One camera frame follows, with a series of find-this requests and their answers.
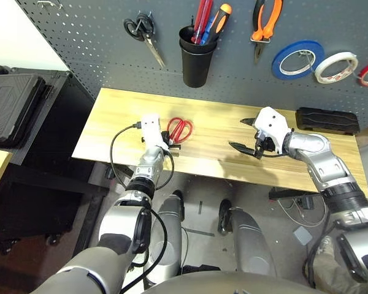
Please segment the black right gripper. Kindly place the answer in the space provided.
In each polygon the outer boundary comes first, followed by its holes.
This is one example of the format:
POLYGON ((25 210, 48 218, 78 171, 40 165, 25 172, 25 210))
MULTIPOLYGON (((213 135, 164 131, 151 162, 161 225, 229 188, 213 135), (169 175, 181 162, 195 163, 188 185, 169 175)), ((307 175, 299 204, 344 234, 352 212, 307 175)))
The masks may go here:
MULTIPOLYGON (((240 122, 248 126, 252 126, 255 120, 256 118, 244 118, 241 119, 240 122)), ((256 139, 255 149, 249 148, 244 144, 231 141, 229 141, 229 145, 238 152, 246 154, 248 156, 252 156, 257 159, 260 159, 262 157, 269 157, 269 158, 278 157, 278 154, 269 155, 264 153, 265 151, 267 152, 275 151, 275 144, 270 137, 267 137, 263 132, 258 131, 255 135, 255 139, 256 139)))

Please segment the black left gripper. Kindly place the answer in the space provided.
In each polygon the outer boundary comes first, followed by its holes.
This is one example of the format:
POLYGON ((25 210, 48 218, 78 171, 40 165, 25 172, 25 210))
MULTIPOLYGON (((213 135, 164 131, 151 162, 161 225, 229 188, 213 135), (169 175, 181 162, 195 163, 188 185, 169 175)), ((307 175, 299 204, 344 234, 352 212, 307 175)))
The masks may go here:
POLYGON ((161 136, 163 139, 163 142, 168 146, 168 149, 177 149, 181 150, 181 144, 175 144, 172 139, 170 138, 169 131, 165 130, 161 132, 161 136))

